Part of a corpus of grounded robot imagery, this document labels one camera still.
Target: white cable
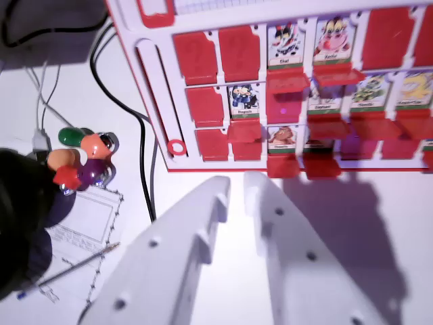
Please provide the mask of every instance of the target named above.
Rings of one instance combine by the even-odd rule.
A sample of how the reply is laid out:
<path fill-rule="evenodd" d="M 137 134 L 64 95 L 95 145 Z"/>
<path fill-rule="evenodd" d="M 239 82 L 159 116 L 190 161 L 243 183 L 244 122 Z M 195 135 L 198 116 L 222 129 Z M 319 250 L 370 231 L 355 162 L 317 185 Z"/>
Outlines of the white cable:
<path fill-rule="evenodd" d="M 32 76 L 32 73 L 29 71 L 29 68 L 27 68 L 26 66 L 23 66 L 24 70 L 26 71 L 28 77 L 30 78 L 30 80 L 32 81 L 32 84 L 35 86 L 35 88 L 37 90 L 39 90 L 39 80 L 37 78 L 37 75 L 35 74 L 35 79 Z M 57 117 L 58 119 L 60 119 L 63 123 L 65 123 L 66 125 L 68 125 L 69 127 L 74 127 L 74 125 L 70 124 L 56 109 L 54 109 L 53 107 L 51 107 L 44 99 L 44 97 L 41 94 L 41 99 L 40 99 L 41 103 L 48 109 L 50 110 L 55 117 Z"/>
<path fill-rule="evenodd" d="M 42 88 L 43 88 L 43 82 L 45 81 L 45 73 L 47 72 L 47 64 L 48 64 L 48 60 L 45 60 L 42 65 L 41 84 L 39 85 L 38 98 L 36 100 L 36 128 L 38 130 L 39 130 L 39 102 L 41 101 L 41 97 L 42 97 Z"/>

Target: white table surface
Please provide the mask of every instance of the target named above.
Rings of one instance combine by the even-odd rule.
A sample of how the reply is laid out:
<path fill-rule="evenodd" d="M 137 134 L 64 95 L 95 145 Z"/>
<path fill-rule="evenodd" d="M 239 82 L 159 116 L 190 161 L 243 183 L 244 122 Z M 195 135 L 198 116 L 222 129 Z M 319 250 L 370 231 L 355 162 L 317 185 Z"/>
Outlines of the white table surface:
<path fill-rule="evenodd" d="M 116 97 L 145 113 L 117 40 L 102 54 L 98 71 Z M 55 73 L 56 66 L 47 69 L 45 98 Z M 23 70 L 0 74 L 0 98 L 0 135 L 31 141 L 37 92 Z M 102 93 L 88 62 L 62 67 L 50 104 L 73 125 L 96 132 L 112 131 L 120 140 L 112 159 L 117 174 L 109 185 L 124 194 L 121 212 L 129 218 L 122 249 L 117 252 L 120 255 L 126 244 L 150 224 L 139 178 L 139 125 Z M 45 126 L 53 148 L 60 148 L 57 134 L 64 125 L 47 112 Z M 146 130 L 148 177 L 154 136 L 149 125 Z M 157 216 L 213 175 L 231 179 L 229 216 L 228 222 L 219 227 L 214 262 L 203 268 L 191 323 L 272 324 L 266 264 L 256 251 L 254 224 L 244 212 L 243 173 L 168 173 L 158 152 Z M 390 324 L 433 324 L 433 175 L 344 173 L 336 181 L 310 182 L 302 174 L 300 179 L 275 182 L 304 212 L 343 265 L 392 270 L 395 276 L 380 283 L 374 278 L 356 279 Z M 401 311 L 392 311 L 396 304 Z"/>

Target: black object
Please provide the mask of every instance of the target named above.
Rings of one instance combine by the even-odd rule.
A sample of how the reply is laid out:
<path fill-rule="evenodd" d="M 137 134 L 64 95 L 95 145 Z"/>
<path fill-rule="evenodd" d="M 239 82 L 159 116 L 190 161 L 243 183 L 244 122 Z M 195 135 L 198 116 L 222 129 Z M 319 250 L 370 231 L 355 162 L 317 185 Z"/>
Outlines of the black object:
<path fill-rule="evenodd" d="M 4 46 L 6 47 L 17 47 L 21 44 L 24 44 L 25 42 L 28 42 L 29 40 L 48 33 L 87 33 L 92 32 L 94 30 L 100 29 L 106 22 L 108 18 L 108 13 L 106 12 L 103 16 L 103 18 L 94 24 L 93 26 L 86 26 L 86 27 L 78 27 L 78 28 L 44 28 L 40 30 L 36 30 L 34 32 L 31 32 L 30 34 L 21 37 L 17 41 L 10 41 L 9 35 L 8 35 L 8 29 L 7 24 L 11 20 L 11 16 L 15 10 L 16 5 L 18 4 L 19 0 L 11 0 L 5 11 L 5 17 L 1 23 L 1 40 L 3 41 Z"/>
<path fill-rule="evenodd" d="M 150 199 L 149 191 L 147 189 L 146 179 L 145 179 L 145 173 L 144 173 L 144 146 L 145 146 L 145 137 L 146 137 L 146 129 L 144 126 L 144 122 L 141 119 L 138 112 L 134 111 L 133 109 L 129 108 L 125 104 L 123 104 L 120 100 L 118 100 L 116 97 L 114 97 L 113 94 L 111 94 L 107 87 L 102 83 L 97 70 L 96 70 L 96 51 L 99 45 L 102 42 L 102 39 L 104 36 L 108 33 L 108 31 L 114 26 L 113 23 L 109 24 L 100 34 L 99 38 L 96 40 L 95 46 L 93 47 L 92 53 L 90 55 L 90 70 L 92 72 L 93 78 L 95 79 L 96 83 L 99 85 L 99 88 L 103 91 L 104 94 L 108 96 L 114 103 L 116 103 L 120 108 L 122 108 L 125 112 L 131 114 L 134 116 L 138 123 L 140 124 L 140 178 L 141 178 L 141 186 L 143 187 L 144 192 L 144 198 L 146 200 L 147 210 L 149 211 L 150 221 L 154 222 L 156 220 L 155 216 L 155 210 L 153 207 L 153 202 Z"/>
<path fill-rule="evenodd" d="M 55 194 L 44 164 L 0 149 L 0 299 L 21 283 L 33 234 L 43 228 Z"/>

